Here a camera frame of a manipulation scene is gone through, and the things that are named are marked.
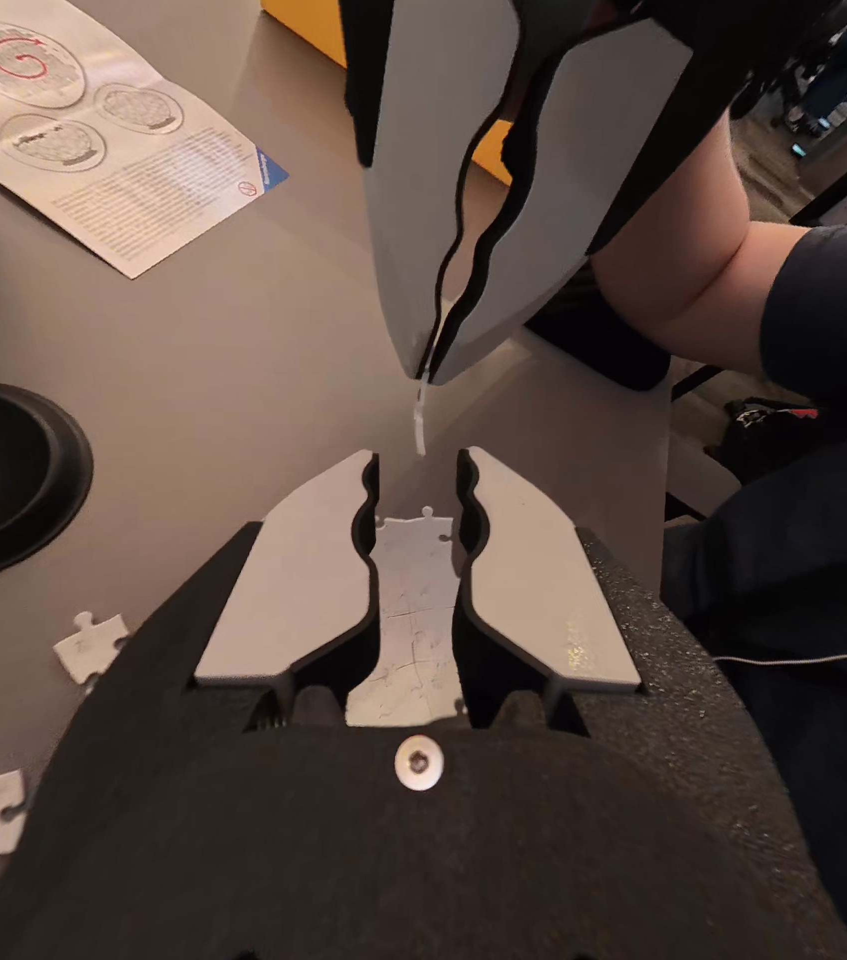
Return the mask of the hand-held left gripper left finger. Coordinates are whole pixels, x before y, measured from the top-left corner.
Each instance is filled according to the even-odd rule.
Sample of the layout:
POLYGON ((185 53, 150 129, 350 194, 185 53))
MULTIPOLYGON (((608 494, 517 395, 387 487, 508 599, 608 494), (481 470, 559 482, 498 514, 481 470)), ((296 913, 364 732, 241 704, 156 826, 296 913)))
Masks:
POLYGON ((262 521, 204 648, 202 686, 311 684, 350 691, 380 655, 380 458, 359 450, 262 521))

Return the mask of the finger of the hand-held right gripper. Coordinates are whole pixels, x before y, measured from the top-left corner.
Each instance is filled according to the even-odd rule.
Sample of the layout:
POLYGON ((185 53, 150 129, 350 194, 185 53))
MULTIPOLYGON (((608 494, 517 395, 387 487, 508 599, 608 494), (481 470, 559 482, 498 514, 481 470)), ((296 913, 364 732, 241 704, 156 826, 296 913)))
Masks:
POLYGON ((555 54, 510 130, 515 170, 431 358, 444 385, 530 319, 588 249, 693 56, 651 18, 555 54))
POLYGON ((433 351, 465 169, 520 41, 512 2, 393 4, 364 192, 382 316, 408 378, 422 377, 433 351))

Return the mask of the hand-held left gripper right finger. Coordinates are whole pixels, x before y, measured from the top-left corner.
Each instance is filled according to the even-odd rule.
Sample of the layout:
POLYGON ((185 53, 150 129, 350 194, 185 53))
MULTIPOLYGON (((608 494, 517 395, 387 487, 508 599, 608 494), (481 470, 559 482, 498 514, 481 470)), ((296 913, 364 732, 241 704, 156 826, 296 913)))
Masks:
POLYGON ((548 694, 632 694, 642 678, 574 522, 545 493, 481 447, 458 455, 459 607, 548 694))

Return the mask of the assembled white puzzle section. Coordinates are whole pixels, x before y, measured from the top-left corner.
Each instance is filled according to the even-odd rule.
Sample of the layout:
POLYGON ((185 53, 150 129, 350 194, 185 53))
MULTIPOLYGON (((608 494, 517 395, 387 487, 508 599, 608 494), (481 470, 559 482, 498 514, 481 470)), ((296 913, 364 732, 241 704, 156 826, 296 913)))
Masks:
POLYGON ((453 525, 430 506, 413 518, 377 520, 370 557, 379 580, 379 657, 348 694, 347 726, 408 728, 465 714, 452 637, 453 525))

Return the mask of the person's right forearm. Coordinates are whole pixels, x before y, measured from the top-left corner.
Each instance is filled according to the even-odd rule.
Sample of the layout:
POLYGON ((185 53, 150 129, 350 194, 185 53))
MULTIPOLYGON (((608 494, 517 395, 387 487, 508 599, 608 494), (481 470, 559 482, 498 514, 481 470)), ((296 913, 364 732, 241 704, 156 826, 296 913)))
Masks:
POLYGON ((613 311, 668 354, 763 376, 766 302, 810 232, 751 220, 724 111, 589 263, 613 311))

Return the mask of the scattered loose puzzle pieces group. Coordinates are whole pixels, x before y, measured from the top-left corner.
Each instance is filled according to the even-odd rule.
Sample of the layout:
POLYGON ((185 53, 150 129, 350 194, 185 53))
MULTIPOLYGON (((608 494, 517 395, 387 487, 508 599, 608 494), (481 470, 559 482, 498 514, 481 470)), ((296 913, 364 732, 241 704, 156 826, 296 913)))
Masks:
MULTIPOLYGON (((57 642, 54 651, 71 680, 88 689, 92 680, 107 672, 130 631, 121 615, 97 622, 89 611, 76 614, 73 624, 75 631, 57 642)), ((25 801, 22 770, 0 774, 0 857, 12 854, 21 840, 25 801)))

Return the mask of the black round ball stand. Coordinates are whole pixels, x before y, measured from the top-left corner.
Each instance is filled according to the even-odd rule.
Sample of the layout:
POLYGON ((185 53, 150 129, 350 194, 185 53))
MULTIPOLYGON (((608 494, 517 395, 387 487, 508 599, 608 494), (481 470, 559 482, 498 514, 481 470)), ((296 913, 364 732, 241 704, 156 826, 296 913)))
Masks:
POLYGON ((92 446, 78 421, 38 393, 0 383, 0 571, 63 532, 93 478, 92 446))

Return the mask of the yellow storage bin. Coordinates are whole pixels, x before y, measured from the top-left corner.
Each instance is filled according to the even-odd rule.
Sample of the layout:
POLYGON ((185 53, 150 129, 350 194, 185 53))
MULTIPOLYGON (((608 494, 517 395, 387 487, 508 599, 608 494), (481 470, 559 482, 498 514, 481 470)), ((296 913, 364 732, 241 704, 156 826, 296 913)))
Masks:
MULTIPOLYGON (((262 10, 338 66, 347 66, 344 32, 337 1, 261 1, 262 10)), ((472 152, 471 160, 505 186, 511 174, 502 162, 504 139, 513 124, 493 122, 472 152)))

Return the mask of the white instruction leaflet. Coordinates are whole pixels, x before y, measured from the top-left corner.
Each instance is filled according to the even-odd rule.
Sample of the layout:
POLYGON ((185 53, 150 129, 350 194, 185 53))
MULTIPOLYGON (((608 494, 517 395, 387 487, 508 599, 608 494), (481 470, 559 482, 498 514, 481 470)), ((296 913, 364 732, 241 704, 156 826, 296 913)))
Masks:
POLYGON ((70 2, 0 2, 0 186, 136 279, 288 173, 70 2))

